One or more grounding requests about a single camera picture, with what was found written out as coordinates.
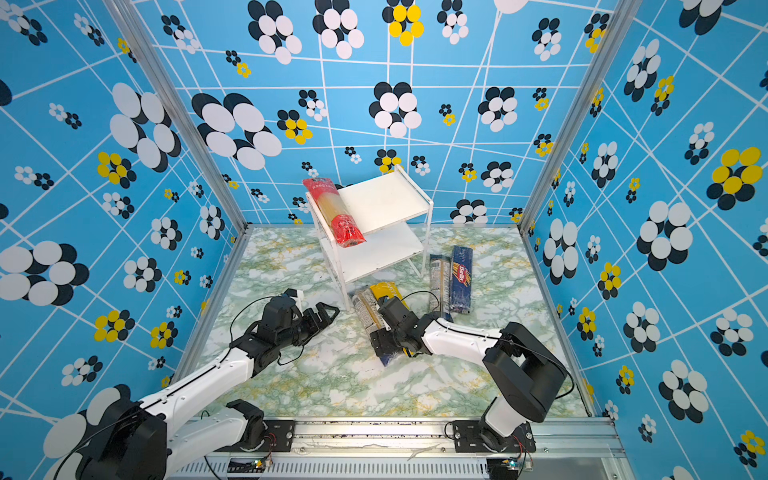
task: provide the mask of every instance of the red pasta package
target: red pasta package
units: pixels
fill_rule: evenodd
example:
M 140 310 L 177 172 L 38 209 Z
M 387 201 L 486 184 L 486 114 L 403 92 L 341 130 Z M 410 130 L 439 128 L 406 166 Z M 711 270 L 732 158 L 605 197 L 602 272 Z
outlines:
M 351 247 L 366 241 L 362 237 L 355 219 L 349 215 L 339 191 L 329 178 L 308 178 L 302 181 L 315 199 L 320 213 L 331 226 L 336 242 L 342 247 Z

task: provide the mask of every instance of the shelf top tier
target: shelf top tier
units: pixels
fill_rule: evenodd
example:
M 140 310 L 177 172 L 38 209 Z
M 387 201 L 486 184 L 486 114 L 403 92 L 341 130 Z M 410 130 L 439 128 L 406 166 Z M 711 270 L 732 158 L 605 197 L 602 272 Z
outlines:
M 428 197 L 399 165 L 387 175 L 344 187 L 339 195 L 363 235 L 429 211 Z

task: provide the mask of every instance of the black mounting plate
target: black mounting plate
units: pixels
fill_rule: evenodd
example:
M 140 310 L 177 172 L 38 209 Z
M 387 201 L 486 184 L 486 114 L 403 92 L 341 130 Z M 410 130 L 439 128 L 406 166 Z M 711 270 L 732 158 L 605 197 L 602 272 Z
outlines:
M 272 447 L 272 452 L 290 452 L 293 446 L 293 430 L 296 428 L 296 420 L 264 420 L 266 429 L 264 430 L 264 442 L 254 452 L 268 452 L 270 450 L 270 441 L 267 435 L 273 433 L 277 438 L 277 445 Z M 218 449 L 217 452 L 240 452 L 237 447 L 232 445 Z
M 458 437 L 454 439 L 453 445 L 456 448 L 456 453 L 472 453 L 472 452 L 484 452 L 494 453 L 491 449 L 485 446 L 480 439 L 480 426 L 478 422 L 472 420 L 455 420 L 453 423 L 453 435 Z M 531 432 L 531 424 L 526 422 L 520 424 L 519 427 L 508 437 L 509 447 L 504 452 L 517 455 L 520 452 L 520 446 L 515 437 L 519 438 L 523 443 L 523 450 L 528 450 L 528 453 L 536 451 L 536 441 L 533 438 Z

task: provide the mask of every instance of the yellow dot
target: yellow dot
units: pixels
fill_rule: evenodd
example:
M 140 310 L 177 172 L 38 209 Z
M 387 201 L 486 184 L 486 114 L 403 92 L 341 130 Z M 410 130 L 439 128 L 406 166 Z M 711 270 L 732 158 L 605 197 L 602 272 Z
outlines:
M 757 165 L 750 165 L 741 172 L 741 180 L 745 184 L 755 184 L 763 178 L 763 168 Z
M 723 190 L 725 190 L 729 194 L 735 194 L 741 186 L 743 185 L 743 182 L 739 177 L 731 177 L 728 180 L 725 180 L 725 183 L 723 184 Z
M 731 148 L 726 153 L 723 154 L 723 159 L 721 162 L 726 167 L 732 167 L 736 164 L 736 162 L 739 161 L 739 151 L 735 148 Z
M 416 38 L 424 35 L 424 24 L 421 22 L 414 22 L 414 24 L 411 25 L 411 33 L 413 33 L 413 36 Z
M 740 159 L 742 165 L 754 165 L 760 159 L 760 149 L 757 147 L 749 147 L 742 152 Z
M 400 43 L 403 47 L 409 47 L 413 43 L 413 33 L 410 31 L 404 31 L 400 35 Z
M 422 10 L 417 5 L 411 5 L 408 7 L 408 20 L 411 23 L 419 20 L 422 17 Z
M 718 167 L 712 172 L 712 181 L 716 184 L 722 184 L 730 177 L 730 169 L 728 167 Z
M 392 22 L 389 24 L 389 34 L 395 38 L 398 38 L 402 33 L 402 25 L 398 22 Z
M 395 16 L 396 21 L 402 22 L 406 19 L 406 16 L 408 16 L 408 10 L 406 10 L 406 7 L 403 5 L 397 5 L 392 11 L 392 15 Z

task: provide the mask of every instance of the white shelf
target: white shelf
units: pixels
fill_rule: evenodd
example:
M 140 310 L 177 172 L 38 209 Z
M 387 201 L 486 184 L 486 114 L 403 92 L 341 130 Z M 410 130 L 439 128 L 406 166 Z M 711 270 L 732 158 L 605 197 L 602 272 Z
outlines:
M 429 202 L 402 168 L 339 190 L 357 227 L 368 234 L 429 212 Z
M 320 239 L 325 254 L 332 259 L 333 246 L 330 242 L 325 237 Z M 404 222 L 366 235 L 366 241 L 360 245 L 337 249 L 343 279 L 347 283 L 406 260 L 423 250 L 419 238 Z

